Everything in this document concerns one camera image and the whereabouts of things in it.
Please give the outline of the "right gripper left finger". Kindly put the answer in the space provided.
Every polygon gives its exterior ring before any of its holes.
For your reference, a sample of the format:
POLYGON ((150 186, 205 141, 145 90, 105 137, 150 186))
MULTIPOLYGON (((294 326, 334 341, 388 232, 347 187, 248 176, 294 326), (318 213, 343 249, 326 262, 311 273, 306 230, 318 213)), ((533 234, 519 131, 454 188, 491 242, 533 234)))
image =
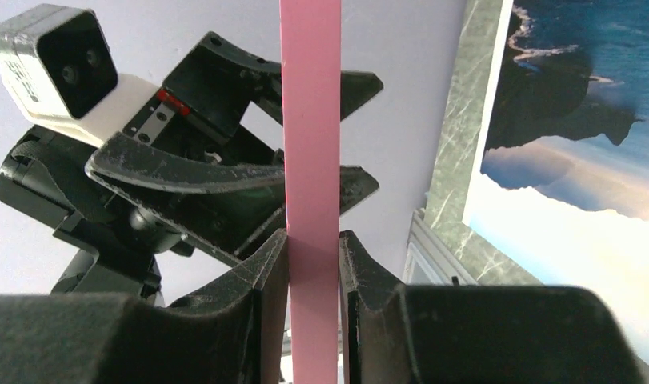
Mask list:
POLYGON ((0 383, 276 383, 286 231, 167 308, 127 294, 0 296, 0 383))

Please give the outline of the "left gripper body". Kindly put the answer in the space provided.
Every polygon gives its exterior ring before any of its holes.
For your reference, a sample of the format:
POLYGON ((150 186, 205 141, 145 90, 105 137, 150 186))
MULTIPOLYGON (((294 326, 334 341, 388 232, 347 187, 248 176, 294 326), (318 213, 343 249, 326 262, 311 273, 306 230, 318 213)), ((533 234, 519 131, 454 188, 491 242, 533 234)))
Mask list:
MULTIPOLYGON (((211 165, 282 164, 280 151, 243 126, 226 142, 206 134, 166 90, 156 90, 117 133, 211 165)), ((156 255, 188 257, 198 249, 185 234, 88 176, 86 163, 102 146, 33 126, 1 166, 0 201, 77 248, 54 292, 117 291, 155 300, 161 291, 156 255)))

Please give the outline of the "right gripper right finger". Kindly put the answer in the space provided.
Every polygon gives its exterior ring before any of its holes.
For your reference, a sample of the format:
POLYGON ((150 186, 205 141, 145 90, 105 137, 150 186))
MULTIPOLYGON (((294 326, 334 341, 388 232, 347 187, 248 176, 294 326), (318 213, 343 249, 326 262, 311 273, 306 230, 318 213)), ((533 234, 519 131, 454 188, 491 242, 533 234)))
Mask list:
POLYGON ((606 306, 571 286, 407 285, 339 235, 348 383, 641 383, 606 306))

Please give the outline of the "pink picture frame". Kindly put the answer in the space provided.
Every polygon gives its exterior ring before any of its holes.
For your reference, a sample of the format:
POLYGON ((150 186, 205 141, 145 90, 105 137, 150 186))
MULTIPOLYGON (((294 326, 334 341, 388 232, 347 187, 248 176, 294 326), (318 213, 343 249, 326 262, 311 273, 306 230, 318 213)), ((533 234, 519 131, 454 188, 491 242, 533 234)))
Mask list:
POLYGON ((279 10, 294 381, 334 383, 341 4, 282 1, 279 10))

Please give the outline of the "seascape photo print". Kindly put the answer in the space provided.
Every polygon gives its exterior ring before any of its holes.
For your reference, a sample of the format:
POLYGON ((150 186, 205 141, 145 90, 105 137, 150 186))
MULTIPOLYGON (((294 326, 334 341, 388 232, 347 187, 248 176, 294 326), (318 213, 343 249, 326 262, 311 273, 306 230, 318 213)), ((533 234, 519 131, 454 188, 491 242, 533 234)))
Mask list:
POLYGON ((649 1, 505 1, 463 222, 649 365, 649 1))

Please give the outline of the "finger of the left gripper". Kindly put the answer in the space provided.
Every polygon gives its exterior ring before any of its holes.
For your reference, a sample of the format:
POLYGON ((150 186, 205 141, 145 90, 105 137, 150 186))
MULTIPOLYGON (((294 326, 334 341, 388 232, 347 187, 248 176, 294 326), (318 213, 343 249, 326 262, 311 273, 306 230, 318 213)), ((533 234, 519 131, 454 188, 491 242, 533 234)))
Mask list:
POLYGON ((228 266, 286 225, 282 164, 211 165, 117 133, 90 156, 85 171, 228 266))
POLYGON ((281 64, 251 54, 215 32, 201 38, 162 88, 182 103, 203 132, 217 139, 235 136, 251 103, 283 124, 281 64))

